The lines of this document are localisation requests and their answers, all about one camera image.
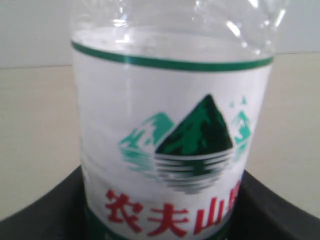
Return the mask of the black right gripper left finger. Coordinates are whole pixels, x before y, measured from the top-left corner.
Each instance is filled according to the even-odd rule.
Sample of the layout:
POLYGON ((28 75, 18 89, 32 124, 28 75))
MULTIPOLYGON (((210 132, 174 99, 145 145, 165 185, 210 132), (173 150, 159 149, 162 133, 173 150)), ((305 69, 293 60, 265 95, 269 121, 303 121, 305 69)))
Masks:
POLYGON ((84 240, 86 237, 81 167, 43 197, 0 221, 2 240, 84 240))

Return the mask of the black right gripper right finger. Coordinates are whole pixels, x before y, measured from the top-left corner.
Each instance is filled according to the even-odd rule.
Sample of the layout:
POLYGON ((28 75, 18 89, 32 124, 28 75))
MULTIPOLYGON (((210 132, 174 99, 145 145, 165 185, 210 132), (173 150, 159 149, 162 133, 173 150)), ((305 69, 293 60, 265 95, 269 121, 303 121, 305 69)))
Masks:
POLYGON ((229 240, 318 240, 320 219, 289 203, 245 171, 229 240))

